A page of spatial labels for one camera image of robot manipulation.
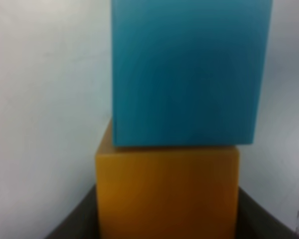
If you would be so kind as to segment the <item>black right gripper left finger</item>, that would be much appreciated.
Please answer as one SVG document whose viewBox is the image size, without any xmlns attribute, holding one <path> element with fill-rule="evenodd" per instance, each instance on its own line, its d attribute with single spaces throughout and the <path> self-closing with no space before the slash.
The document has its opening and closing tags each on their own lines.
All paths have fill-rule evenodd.
<svg viewBox="0 0 299 239">
<path fill-rule="evenodd" d="M 96 186 L 64 221 L 51 232 L 48 239 L 98 239 L 100 237 Z"/>
</svg>

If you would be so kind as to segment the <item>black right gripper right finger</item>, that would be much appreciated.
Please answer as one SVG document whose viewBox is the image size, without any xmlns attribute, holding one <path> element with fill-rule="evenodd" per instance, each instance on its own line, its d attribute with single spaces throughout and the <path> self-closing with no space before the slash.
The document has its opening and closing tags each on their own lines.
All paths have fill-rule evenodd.
<svg viewBox="0 0 299 239">
<path fill-rule="evenodd" d="M 239 189 L 237 239 L 299 239 L 299 235 Z"/>
</svg>

